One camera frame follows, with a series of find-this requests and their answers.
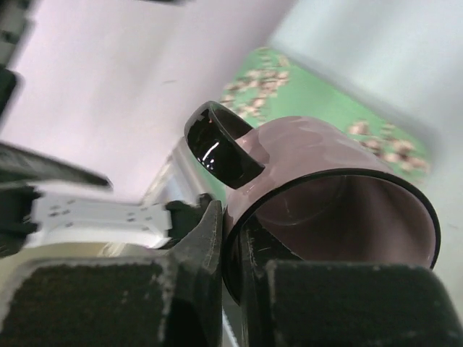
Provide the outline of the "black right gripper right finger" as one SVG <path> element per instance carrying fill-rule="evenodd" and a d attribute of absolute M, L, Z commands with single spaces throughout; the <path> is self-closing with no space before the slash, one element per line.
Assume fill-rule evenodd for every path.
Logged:
<path fill-rule="evenodd" d="M 239 238 L 245 346 L 460 346 L 462 325 L 429 270 L 308 262 L 253 223 Z"/>

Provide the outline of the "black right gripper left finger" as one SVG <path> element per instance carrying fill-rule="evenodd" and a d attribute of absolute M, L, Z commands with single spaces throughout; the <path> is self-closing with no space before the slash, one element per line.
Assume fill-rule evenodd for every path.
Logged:
<path fill-rule="evenodd" d="M 220 346 L 222 207 L 165 254 L 37 258 L 1 289 L 3 346 Z"/>

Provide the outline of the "mauve mug black handle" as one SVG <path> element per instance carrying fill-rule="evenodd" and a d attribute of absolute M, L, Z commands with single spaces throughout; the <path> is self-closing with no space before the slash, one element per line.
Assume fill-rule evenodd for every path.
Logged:
<path fill-rule="evenodd" d="M 286 116 L 252 127 L 208 101 L 188 119 L 184 138 L 227 187 L 223 276 L 235 301 L 239 239 L 251 225 L 304 260 L 435 266 L 441 228 L 429 199 L 328 122 Z"/>

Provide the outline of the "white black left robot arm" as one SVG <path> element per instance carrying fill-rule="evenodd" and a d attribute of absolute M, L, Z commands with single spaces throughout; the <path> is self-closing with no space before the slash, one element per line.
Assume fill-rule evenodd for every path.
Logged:
<path fill-rule="evenodd" d="M 201 1 L 1 3 L 1 247 L 168 241 Z"/>

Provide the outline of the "green floral tray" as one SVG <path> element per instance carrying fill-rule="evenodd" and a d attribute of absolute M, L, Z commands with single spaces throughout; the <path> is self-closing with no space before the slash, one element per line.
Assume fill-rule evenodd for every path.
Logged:
<path fill-rule="evenodd" d="M 284 116 L 311 116 L 333 124 L 376 154 L 406 180 L 421 184 L 430 172 L 424 143 L 271 48 L 253 51 L 227 83 L 221 104 L 258 127 Z"/>

